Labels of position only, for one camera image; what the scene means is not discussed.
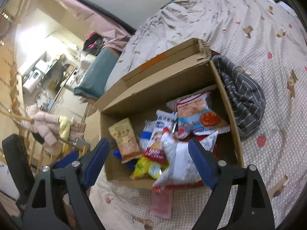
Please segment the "pink curtain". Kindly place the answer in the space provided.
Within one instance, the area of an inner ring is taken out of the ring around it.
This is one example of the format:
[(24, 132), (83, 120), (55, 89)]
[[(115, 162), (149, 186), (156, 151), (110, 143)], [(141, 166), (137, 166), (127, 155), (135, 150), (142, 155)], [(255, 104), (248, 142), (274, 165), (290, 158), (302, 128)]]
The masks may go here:
[(54, 0), (78, 21), (85, 23), (97, 34), (107, 39), (106, 47), (124, 51), (131, 34), (108, 15), (97, 12), (78, 0)]

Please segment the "grey striped cloth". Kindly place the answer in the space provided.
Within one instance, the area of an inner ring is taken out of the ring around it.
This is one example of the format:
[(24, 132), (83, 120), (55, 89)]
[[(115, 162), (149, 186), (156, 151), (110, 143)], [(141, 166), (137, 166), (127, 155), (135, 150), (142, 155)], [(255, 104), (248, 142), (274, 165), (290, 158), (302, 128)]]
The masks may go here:
[(266, 98), (260, 85), (240, 71), (226, 56), (216, 55), (212, 62), (224, 84), (233, 109), (240, 137), (248, 138), (260, 127)]

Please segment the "brown cardboard box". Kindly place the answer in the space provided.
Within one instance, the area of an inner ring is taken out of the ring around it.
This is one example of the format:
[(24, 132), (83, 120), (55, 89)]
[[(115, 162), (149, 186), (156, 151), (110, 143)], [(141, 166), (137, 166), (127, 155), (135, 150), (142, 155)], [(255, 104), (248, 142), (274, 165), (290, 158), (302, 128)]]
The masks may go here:
[(218, 136), (218, 158), (243, 166), (241, 141), (218, 71), (211, 61), (211, 49), (204, 40), (189, 39), (142, 64), (119, 79), (96, 102), (100, 114), (100, 135), (116, 146), (108, 128), (128, 118), (139, 135), (156, 110), (167, 111), (166, 103), (216, 85), (213, 109), (230, 124), (230, 132)]

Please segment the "pile of dark clothes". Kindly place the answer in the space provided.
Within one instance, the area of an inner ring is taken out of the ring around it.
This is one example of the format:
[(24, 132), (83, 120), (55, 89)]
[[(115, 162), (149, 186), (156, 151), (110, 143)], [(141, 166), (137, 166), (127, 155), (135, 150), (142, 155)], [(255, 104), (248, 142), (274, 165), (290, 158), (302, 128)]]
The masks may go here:
[(92, 32), (84, 41), (83, 51), (93, 56), (98, 56), (105, 44), (105, 41), (105, 38), (103, 38), (101, 35), (96, 32)]

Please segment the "white red snack bag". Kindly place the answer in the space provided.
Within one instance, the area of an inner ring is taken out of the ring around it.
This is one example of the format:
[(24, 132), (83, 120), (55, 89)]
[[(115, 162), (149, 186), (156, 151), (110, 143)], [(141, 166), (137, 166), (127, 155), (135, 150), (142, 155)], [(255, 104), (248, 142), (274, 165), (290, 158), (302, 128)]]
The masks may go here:
[(170, 133), (166, 132), (162, 135), (160, 143), (169, 167), (162, 172), (153, 187), (195, 184), (201, 180), (189, 154), (188, 142), (177, 141)]

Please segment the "pink flat snack packet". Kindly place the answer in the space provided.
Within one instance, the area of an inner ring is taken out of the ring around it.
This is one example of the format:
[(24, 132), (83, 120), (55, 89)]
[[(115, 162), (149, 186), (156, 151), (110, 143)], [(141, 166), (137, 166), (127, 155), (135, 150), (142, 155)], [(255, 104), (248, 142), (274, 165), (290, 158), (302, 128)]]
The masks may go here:
[(173, 191), (161, 190), (152, 191), (150, 194), (149, 214), (169, 220), (172, 215)]

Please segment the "white orange shrimp snack bag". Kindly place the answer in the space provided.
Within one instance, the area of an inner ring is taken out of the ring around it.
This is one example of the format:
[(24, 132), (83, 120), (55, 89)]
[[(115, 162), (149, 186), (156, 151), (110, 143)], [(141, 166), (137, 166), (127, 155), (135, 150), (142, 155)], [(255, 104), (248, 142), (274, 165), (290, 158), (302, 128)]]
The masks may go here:
[(169, 101), (167, 107), (177, 114), (178, 139), (230, 131), (229, 124), (212, 108), (211, 90)]

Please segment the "black chair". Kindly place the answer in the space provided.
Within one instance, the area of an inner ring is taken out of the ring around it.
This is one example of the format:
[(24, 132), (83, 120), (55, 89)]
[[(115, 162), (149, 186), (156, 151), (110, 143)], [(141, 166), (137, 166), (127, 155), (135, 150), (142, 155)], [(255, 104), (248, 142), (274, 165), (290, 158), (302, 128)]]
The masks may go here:
[(13, 134), (2, 141), (2, 148), (8, 169), (19, 192), (16, 206), (23, 214), (34, 186), (35, 179), (28, 164), (24, 137)]

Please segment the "pink puffer jacket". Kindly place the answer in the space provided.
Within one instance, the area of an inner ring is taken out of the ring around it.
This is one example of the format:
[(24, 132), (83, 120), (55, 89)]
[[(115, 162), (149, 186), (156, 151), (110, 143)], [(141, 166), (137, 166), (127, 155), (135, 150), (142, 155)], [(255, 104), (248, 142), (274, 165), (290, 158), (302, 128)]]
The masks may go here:
[(26, 107), (26, 116), (33, 123), (22, 120), (20, 125), (31, 131), (50, 156), (58, 156), (62, 150), (59, 142), (59, 116), (41, 111), (35, 104)]

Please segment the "yellow snack bag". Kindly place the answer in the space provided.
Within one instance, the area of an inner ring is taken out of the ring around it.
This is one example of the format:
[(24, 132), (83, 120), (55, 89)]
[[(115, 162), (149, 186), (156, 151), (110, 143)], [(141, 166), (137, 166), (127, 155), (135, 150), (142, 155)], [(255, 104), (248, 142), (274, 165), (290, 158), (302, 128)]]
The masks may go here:
[(130, 175), (130, 179), (137, 180), (150, 176), (151, 178), (157, 180), (167, 167), (169, 167), (168, 162), (165, 164), (160, 164), (150, 160), (147, 157), (142, 157), (137, 161), (135, 169)]

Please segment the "white blue striped snack bag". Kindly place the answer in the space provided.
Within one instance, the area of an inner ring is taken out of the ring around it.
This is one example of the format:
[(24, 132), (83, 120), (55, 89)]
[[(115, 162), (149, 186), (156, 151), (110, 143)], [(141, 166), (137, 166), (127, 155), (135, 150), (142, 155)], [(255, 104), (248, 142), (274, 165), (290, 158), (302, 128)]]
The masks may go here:
[(162, 149), (160, 146), (161, 137), (165, 128), (172, 130), (177, 119), (176, 113), (168, 113), (162, 110), (156, 111), (157, 119), (147, 121), (139, 138), (140, 149), (144, 153), (147, 148)]

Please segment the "tan peanut snack bag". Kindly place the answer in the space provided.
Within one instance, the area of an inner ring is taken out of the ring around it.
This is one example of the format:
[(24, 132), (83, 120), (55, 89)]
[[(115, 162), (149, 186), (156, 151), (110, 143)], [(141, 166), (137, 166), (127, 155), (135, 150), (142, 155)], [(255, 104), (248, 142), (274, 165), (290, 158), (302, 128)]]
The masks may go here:
[(122, 163), (128, 163), (133, 159), (139, 159), (143, 156), (133, 127), (128, 118), (113, 124), (108, 128), (108, 130), (120, 151)]

